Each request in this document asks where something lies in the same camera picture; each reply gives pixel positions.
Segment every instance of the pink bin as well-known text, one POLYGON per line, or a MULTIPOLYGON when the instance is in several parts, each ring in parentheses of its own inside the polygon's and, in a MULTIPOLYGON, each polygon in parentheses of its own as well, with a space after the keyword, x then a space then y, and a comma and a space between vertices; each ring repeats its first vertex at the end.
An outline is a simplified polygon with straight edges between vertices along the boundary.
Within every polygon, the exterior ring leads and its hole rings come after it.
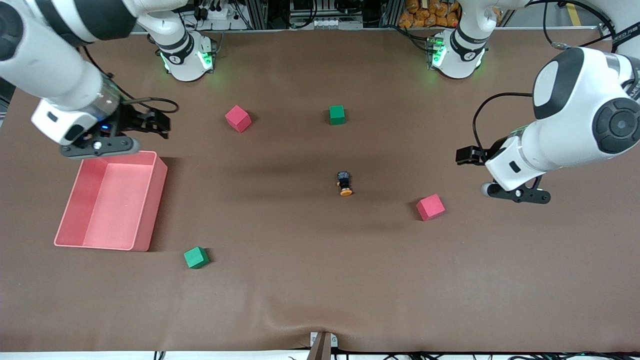
POLYGON ((147 251, 165 177, 153 151, 83 160, 55 246, 147 251))

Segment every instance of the green cube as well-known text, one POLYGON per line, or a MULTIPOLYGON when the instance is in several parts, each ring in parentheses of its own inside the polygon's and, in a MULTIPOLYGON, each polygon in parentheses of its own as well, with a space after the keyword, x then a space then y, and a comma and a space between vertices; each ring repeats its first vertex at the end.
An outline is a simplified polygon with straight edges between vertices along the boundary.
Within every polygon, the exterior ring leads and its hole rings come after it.
POLYGON ((344 124, 344 108, 342 105, 330 106, 329 117, 331 119, 331 125, 344 124))
POLYGON ((199 246, 185 252, 184 259, 187 261, 187 265, 192 269, 202 268, 204 265, 209 263, 207 253, 199 246))

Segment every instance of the cable connector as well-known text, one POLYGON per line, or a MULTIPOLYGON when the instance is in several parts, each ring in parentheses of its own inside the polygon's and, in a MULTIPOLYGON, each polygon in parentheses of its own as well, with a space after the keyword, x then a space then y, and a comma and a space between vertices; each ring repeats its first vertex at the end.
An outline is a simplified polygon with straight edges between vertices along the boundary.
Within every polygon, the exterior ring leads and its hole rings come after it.
POLYGON ((571 47, 567 44, 565 44, 564 42, 557 42, 554 41, 551 43, 551 46, 556 49, 556 50, 560 50, 560 51, 564 51, 564 50, 569 50, 571 49, 571 47))

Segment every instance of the yellow tape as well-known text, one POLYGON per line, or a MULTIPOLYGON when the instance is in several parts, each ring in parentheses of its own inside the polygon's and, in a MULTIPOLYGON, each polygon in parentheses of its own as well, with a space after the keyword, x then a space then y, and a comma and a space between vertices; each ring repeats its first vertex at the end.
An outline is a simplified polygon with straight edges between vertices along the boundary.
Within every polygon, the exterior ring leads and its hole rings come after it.
POLYGON ((578 16, 578 12, 575 10, 574 4, 567 4, 566 11, 569 13, 569 17, 571 18, 571 23, 573 26, 581 26, 580 17, 578 16))

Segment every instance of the brown table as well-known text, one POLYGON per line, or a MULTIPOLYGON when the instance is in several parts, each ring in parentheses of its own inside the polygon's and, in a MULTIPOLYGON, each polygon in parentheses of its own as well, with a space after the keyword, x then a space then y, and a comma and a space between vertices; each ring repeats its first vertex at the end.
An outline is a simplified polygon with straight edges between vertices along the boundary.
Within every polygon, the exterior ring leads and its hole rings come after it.
MULTIPOLYGON (((182 106, 169 140, 135 135, 169 166, 154 239, 144 253, 53 245, 79 162, 18 92, 0 130, 1 350, 294 348, 318 329, 359 351, 640 350, 638 151, 545 176, 546 206, 483 197, 487 171, 454 162, 473 113, 530 91, 557 54, 539 31, 490 45, 454 81, 395 32, 229 35, 194 83, 144 37, 92 45, 133 95, 182 106), (255 121, 243 134, 224 119, 235 104, 255 121), (334 104, 345 126, 327 124, 334 104), (433 193, 447 213, 418 221, 433 193), (194 246, 214 262, 188 269, 194 246)), ((533 119, 528 99, 485 111, 485 143, 533 119)))

